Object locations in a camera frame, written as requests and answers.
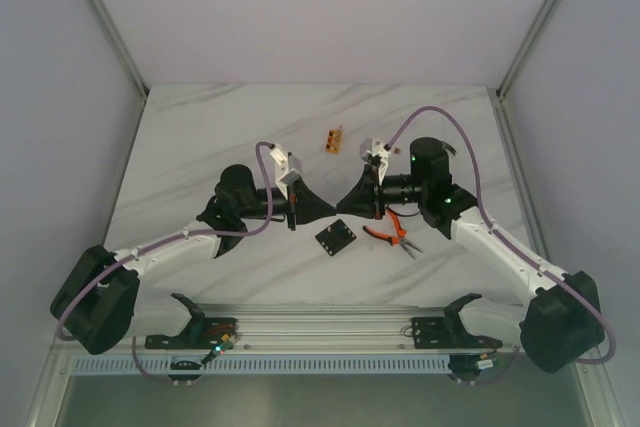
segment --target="metal frame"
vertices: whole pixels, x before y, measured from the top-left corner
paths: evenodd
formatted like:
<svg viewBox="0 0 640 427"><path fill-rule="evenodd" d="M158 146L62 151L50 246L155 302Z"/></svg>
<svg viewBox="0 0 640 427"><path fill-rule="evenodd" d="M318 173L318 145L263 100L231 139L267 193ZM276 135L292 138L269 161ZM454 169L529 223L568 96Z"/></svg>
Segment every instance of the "metal frame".
<svg viewBox="0 0 640 427"><path fill-rule="evenodd" d="M131 84L140 95L142 102L146 102L147 96L149 95L149 88L145 85L144 79L134 62L133 57L131 57L127 46L122 40L116 25L113 23L113 20L111 20L111 16L109 15L107 8L102 0L87 0L87 3L96 16L96 20L98 21L98 24L100 24L102 31L105 33L113 52L116 54L116 57L118 57L118 60L122 65L122 69L125 71L127 77L129 77L129 80L131 81Z"/></svg>
<svg viewBox="0 0 640 427"><path fill-rule="evenodd" d="M129 79L136 88L136 91L139 93L142 99L142 103L144 104L144 102L146 102L149 89L144 84L140 72L138 71L135 62L133 61L128 49L126 48L126 45L124 44L120 34L118 33L116 26L111 20L107 9L105 8L102 0L87 1L94 11L102 29L107 35L107 38L109 39L109 42L118 59L120 60L123 69L129 76ZM559 2L560 0L544 0L544 3L538 11L534 22L532 23L527 32L527 35L520 45L520 48L518 49L518 52L516 53L516 56L514 57L509 70L507 71L504 80L500 85L500 88L495 93L493 91L489 91L491 104L493 106L493 111L496 116L496 122L498 124L498 130L500 132L507 160L509 162L513 181L516 185L516 192L521 209L523 211L523 217L525 219L525 225L531 245L535 251L547 258L548 251L541 232L540 222L534 208L534 203L531 198L526 178L523 173L522 162L517 149L517 142L514 139L514 134L509 124L508 111L507 109L505 109L505 97L510 91L523 65L529 58L530 53L535 48L537 40L540 38L545 26L553 16L553 13L555 12L555 9L557 8ZM208 306L208 308L217 311L221 310L219 306ZM275 316L279 319L282 319L284 309L286 308L264 308L258 315L258 317L261 316L261 318L253 318L253 320L251 320L251 308L247 308L244 306L226 306L223 309L227 312L233 311L234 315L237 315L238 317L242 317L242 315L244 315L245 319L249 320L249 326L251 325L251 322L253 322L254 329L257 329L255 331L251 331L251 328L249 327L244 344L240 344L238 346L242 347L243 350L246 350L244 352L245 358L254 356L258 352L262 352L263 354L267 355L282 355L283 350L288 351L289 353L291 351L297 350L298 352L303 351L304 355L317 355L313 354L313 351L322 349L324 355L326 355L327 346L331 345L331 340L333 337L335 337L336 335L342 336L345 333L346 329L353 329L355 324L359 322L361 323L362 319L366 318L367 316L369 316L370 319L374 319L376 317L378 319L385 319L385 316L387 316L385 320L388 321L388 325L387 327L382 329L377 328L369 331L352 331L352 334L354 334L352 335L353 343L348 346L346 352L344 344L342 344L341 348L333 349L333 352L336 355L338 355L338 353L341 353L340 355L346 354L353 357L362 354L363 352L371 354L374 352L370 349L371 345L377 345L378 349L374 349L375 353L376 355L382 355L383 357L393 356L394 358L410 358L407 356L413 357L418 352L421 352L414 350L413 346L410 346L410 348L406 348L406 344L403 342L406 341L406 339L399 339L397 337L397 335L399 335L396 324L396 322L398 321L397 316L401 315L403 316L403 319L406 319L407 317L405 317L405 315L408 314L408 311L404 311L404 309L402 308L400 308L400 310L403 311L399 312L398 309L387 309L385 311L385 309L383 308L372 309L370 307L367 307L360 309L358 307L352 306L347 309L348 312L339 314L341 316L346 315L345 317L342 317L340 319L343 322L337 322L336 324L333 324L331 328L327 328L327 326L325 325L325 328L318 329L318 323L316 322L314 328L312 329L313 334L311 334L308 329L305 332L304 325L307 325L305 324L305 322L314 322L314 313L310 311L298 312L299 317L297 319L289 319L289 321L291 321L289 323L290 326L296 324L298 327L302 326L302 330L299 330L297 334L290 335L287 332L259 331L260 326L264 327L269 323L272 323L269 321L269 316ZM286 310L288 314L291 314L290 309ZM332 313L338 314L339 312L338 310L329 312L329 314ZM334 347L337 347L341 343L334 340L333 344ZM128 345L120 345L116 347L113 352L115 352L116 355L118 353L128 353L129 348L130 346ZM242 356L240 352L238 352L237 354L238 357ZM151 354L143 353L141 355L141 358L149 355ZM447 355L447 353L435 351L435 355ZM26 424L27 426L40 427L55 424L60 412L60 408L62 406L64 395L66 393L69 376L71 375L74 366L77 366L77 359L83 356L84 352L77 346L60 347L54 344L43 369L40 382L38 384L38 388L31 405L28 421ZM602 365L581 366L576 364L576 375L579 379L580 385L582 386L586 404L585 408L587 409L591 417L593 425L596 427L624 426L620 408L617 404L615 394L605 367Z"/></svg>
<svg viewBox="0 0 640 427"><path fill-rule="evenodd" d="M549 23L549 20L553 16L560 1L561 0L544 0L544 2L542 3L540 10L536 14L536 17L531 24L531 27L529 27L527 35L522 41L522 44L520 45L516 56L509 66L509 70L507 71L504 80L498 88L498 97L501 101L505 99L505 97L509 93L509 90L511 90L511 86L515 82L523 65L529 58L529 55L535 48L538 39L542 35L542 32L544 31L546 25Z"/></svg>

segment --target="gray veining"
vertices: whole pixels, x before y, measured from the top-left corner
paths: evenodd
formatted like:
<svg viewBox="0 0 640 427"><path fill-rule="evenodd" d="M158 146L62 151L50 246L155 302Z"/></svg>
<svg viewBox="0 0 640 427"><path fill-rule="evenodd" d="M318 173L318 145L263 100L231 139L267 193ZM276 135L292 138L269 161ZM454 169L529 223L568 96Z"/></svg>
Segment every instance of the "gray veining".
<svg viewBox="0 0 640 427"><path fill-rule="evenodd" d="M220 172L247 164L256 185L262 179L254 157L258 140L277 142L303 162L307 185L335 204L362 172L360 142L388 140L417 107L439 105L466 129L478 156L485 203L492 214L525 240L522 216L509 175L487 91L478 86L216 84L156 85L151 89L124 178L107 247L118 249L181 228L200 213ZM344 126L339 155L324 152L329 129ZM409 171L408 147L423 135L458 149L456 182L473 191L471 162L446 119L435 113L416 119L398 141L402 155L389 173ZM270 157L265 157L273 172ZM403 207L404 212L414 207ZM400 248L361 230L371 220L343 216L358 239L329 257L314 236L335 219L290 232L283 224L245 239L219 260L193 266L158 288L207 303L330 303L446 305L479 292L512 299L508 284L482 261L431 230L420 218L404 219L408 237L425 253L413 261ZM383 219L378 230L392 231ZM255 228L259 221L249 221Z"/></svg>

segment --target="black bracket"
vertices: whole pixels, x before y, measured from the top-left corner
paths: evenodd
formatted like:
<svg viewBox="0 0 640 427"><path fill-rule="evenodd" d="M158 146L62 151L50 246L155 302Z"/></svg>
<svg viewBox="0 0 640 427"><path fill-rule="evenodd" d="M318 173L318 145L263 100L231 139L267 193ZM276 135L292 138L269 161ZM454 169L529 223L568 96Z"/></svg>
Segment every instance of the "black bracket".
<svg viewBox="0 0 640 427"><path fill-rule="evenodd" d="M471 335L462 325L460 311L469 302L480 298L468 294L444 309L442 317L414 317L411 319L413 345L422 349L499 349L502 342L491 337Z"/></svg>
<svg viewBox="0 0 640 427"><path fill-rule="evenodd" d="M233 317L203 318L198 324L187 328L176 337L148 335L144 346L148 350L211 350L222 343L224 334L235 334L237 319Z"/></svg>

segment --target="orange-handled pliers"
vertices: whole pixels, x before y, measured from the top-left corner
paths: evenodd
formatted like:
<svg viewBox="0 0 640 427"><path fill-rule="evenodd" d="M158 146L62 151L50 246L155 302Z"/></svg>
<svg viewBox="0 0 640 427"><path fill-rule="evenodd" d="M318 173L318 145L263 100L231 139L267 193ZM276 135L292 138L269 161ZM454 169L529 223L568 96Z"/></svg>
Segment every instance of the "orange-handled pliers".
<svg viewBox="0 0 640 427"><path fill-rule="evenodd" d="M389 245L400 245L400 247L402 247L404 251L411 256L412 259L415 259L416 256L409 250L409 247L417 250L418 252L422 252L422 250L420 250L420 248L417 247L413 242L405 238L405 235L407 235L407 231L404 230L400 225L398 216L391 209L387 209L387 214L389 214L389 217L391 217L391 220L393 220L393 226L396 228L395 236L377 232L367 226L363 226L362 230L364 230L371 237L389 242Z"/></svg>

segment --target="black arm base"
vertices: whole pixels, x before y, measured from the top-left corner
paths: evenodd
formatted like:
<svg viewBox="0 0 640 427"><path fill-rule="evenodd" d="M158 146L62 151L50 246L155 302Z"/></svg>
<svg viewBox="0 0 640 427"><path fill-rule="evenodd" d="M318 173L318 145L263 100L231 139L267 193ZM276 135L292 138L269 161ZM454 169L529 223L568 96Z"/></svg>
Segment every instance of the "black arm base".
<svg viewBox="0 0 640 427"><path fill-rule="evenodd" d="M51 303L56 319L84 287L115 262L114 254L101 245L87 249ZM66 329L90 354L102 354L115 346L129 330L140 279L135 271L116 269L95 287L71 312Z"/></svg>
<svg viewBox="0 0 640 427"><path fill-rule="evenodd" d="M595 282L584 272L564 281L600 312ZM539 289L520 324L520 341L541 370L555 373L604 340L604 329L582 304L562 287Z"/></svg>

